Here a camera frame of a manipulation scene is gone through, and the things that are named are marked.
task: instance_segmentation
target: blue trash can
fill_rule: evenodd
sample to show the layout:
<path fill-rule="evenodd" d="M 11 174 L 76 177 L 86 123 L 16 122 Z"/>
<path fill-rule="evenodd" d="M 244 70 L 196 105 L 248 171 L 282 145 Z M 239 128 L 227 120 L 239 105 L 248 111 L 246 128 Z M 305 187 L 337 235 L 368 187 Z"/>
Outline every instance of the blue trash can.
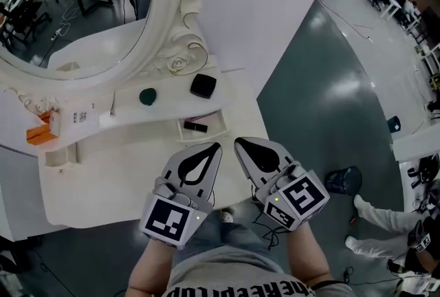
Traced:
<path fill-rule="evenodd" d="M 400 131 L 401 125 L 400 125 L 400 120 L 397 116 L 388 120 L 387 123 L 391 133 L 396 133 Z"/>
<path fill-rule="evenodd" d="M 325 188 L 331 193 L 355 195 L 362 185 L 362 174 L 356 166 L 331 171 L 325 177 Z"/>

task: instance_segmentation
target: tile floor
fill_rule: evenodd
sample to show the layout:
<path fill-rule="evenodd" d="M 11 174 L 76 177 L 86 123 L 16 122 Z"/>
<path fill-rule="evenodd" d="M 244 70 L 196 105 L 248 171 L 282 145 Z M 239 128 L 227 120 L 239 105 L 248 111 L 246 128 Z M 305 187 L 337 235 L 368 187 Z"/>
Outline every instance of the tile floor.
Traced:
<path fill-rule="evenodd" d="M 427 73 L 420 56 L 414 50 L 413 38 L 405 35 L 394 18 L 381 21 L 380 12 L 367 0 L 321 2 L 359 58 L 386 118 L 400 118 L 401 131 L 393 134 L 393 138 L 427 127 L 424 104 L 432 100 L 433 95 L 427 86 Z"/>

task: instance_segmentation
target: green round object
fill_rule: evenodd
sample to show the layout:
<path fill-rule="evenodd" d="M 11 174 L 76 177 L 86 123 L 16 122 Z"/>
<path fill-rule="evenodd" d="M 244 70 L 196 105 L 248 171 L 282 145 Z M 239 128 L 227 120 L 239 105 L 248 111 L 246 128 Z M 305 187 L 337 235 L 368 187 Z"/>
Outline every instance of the green round object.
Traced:
<path fill-rule="evenodd" d="M 139 100 L 143 105 L 152 105 L 157 98 L 157 92 L 154 88 L 144 89 L 139 94 Z"/>

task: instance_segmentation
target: gray t-shirt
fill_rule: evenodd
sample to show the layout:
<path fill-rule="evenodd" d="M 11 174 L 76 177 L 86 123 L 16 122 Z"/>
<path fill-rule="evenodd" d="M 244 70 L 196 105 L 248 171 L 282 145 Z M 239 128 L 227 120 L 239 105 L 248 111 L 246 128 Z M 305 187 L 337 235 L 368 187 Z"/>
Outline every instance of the gray t-shirt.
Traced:
<path fill-rule="evenodd" d="M 312 290 L 263 256 L 223 246 L 177 265 L 164 297 L 355 297 L 344 283 L 321 285 Z"/>

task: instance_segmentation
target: person's arm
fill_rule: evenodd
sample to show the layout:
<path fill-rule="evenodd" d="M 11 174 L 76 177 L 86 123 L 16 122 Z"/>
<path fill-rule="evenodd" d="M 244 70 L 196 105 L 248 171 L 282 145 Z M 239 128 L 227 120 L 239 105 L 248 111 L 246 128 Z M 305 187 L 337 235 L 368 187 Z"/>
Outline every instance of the person's arm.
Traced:
<path fill-rule="evenodd" d="M 426 250 L 423 252 L 417 252 L 416 256 L 419 259 L 420 265 L 430 274 L 432 274 L 439 264 L 439 261 L 434 259 Z"/>
<path fill-rule="evenodd" d="M 170 279 L 175 248 L 151 239 L 131 272 L 125 297 L 161 296 Z"/>
<path fill-rule="evenodd" d="M 309 223 L 302 224 L 287 236 L 287 253 L 293 276 L 309 287 L 322 281 L 332 281 L 329 264 L 315 240 Z"/>

